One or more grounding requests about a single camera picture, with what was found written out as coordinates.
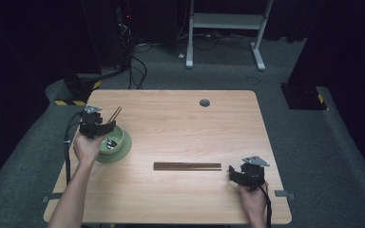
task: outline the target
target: metal stand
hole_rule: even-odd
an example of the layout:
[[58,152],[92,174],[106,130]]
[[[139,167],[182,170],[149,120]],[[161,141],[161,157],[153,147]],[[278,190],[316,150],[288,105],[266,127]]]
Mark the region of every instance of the metal stand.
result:
[[265,13],[263,15],[244,15],[244,14],[220,14],[220,13],[194,13],[194,2],[191,0],[191,9],[189,16],[189,34],[188,47],[186,51],[187,68],[194,66],[194,50],[193,50],[193,31],[194,28],[209,29],[254,29],[258,30],[257,40],[251,43],[254,57],[257,62],[259,71],[265,70],[265,64],[259,52],[260,41],[268,22],[269,12],[271,11],[274,0],[268,0]]

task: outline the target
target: dark background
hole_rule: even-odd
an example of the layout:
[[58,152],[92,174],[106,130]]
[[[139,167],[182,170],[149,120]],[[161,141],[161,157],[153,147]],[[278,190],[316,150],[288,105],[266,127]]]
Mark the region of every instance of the dark background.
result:
[[[309,38],[295,67],[294,82],[330,89],[340,115],[365,157],[365,2],[327,1],[323,8],[324,2],[275,1],[264,38],[287,37],[289,41]],[[176,27],[183,24],[184,1],[159,0],[153,4],[173,9],[177,16],[162,15],[175,20]],[[198,10],[223,12],[256,12],[263,7],[260,0],[254,1],[254,8],[227,8],[225,1],[217,0],[212,0],[208,8],[206,1],[197,4]],[[139,4],[133,6],[142,11]],[[134,16],[138,17],[136,21],[140,20],[139,14]],[[60,4],[0,0],[0,168],[46,110],[49,100],[45,88],[69,73],[97,67],[92,56],[93,41],[80,1]],[[321,70],[315,74],[313,68]]]

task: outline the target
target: dark wooden stick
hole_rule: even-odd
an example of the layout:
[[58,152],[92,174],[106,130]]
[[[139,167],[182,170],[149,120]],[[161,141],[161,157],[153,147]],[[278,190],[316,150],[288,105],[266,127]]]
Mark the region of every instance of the dark wooden stick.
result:
[[221,170],[221,163],[202,162],[158,162],[153,163],[154,170]]

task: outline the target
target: green bowl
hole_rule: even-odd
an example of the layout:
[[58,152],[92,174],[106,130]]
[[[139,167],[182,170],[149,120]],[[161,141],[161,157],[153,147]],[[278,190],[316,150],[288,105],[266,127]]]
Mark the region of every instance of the green bowl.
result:
[[[117,143],[117,145],[112,149],[108,149],[107,147],[108,140],[114,141],[115,143]],[[114,130],[108,133],[107,138],[102,141],[102,144],[100,145],[100,153],[104,155],[115,154],[123,147],[123,145],[124,145],[124,131],[121,127],[116,125],[114,127]]]

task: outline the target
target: wooden table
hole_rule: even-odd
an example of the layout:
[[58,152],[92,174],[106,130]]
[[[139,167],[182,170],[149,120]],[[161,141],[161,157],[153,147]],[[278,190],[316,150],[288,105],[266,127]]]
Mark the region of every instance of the wooden table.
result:
[[[200,100],[210,106],[203,107]],[[292,219],[256,94],[238,90],[96,90],[88,101],[104,122],[118,106],[117,125],[132,138],[120,161],[94,164],[86,193],[84,222],[244,224],[238,187],[228,166],[258,155],[272,201],[272,223]],[[71,172],[77,166],[73,151]],[[154,171],[153,162],[220,162],[221,171]],[[53,193],[66,187],[65,167]],[[48,221],[58,200],[44,214]]]

